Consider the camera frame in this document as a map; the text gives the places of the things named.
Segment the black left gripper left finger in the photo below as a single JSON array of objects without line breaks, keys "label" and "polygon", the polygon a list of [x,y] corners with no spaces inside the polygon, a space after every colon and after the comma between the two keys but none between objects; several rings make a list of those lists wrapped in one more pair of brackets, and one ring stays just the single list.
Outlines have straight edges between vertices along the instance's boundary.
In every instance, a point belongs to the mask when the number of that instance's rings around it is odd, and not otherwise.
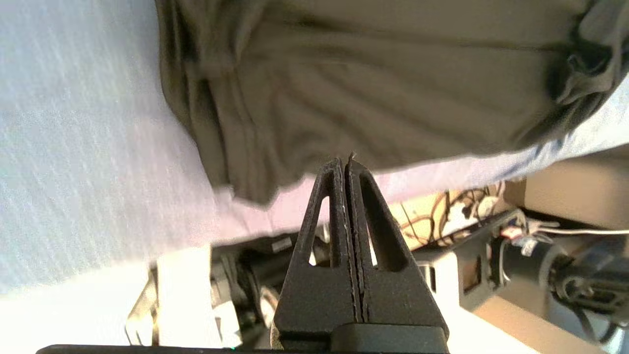
[{"label": "black left gripper left finger", "polygon": [[[364,323],[364,219],[352,157],[319,171],[277,304],[272,347],[278,350],[360,350]],[[329,202],[330,264],[312,266],[323,200]]]}]

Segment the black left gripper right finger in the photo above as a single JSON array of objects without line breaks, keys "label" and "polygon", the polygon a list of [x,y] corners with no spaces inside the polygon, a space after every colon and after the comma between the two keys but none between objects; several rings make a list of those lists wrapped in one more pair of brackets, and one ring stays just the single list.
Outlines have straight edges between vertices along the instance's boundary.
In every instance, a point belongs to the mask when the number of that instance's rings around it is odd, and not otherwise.
[{"label": "black left gripper right finger", "polygon": [[357,287],[356,345],[445,345],[449,328],[371,172],[350,158],[345,190]]}]

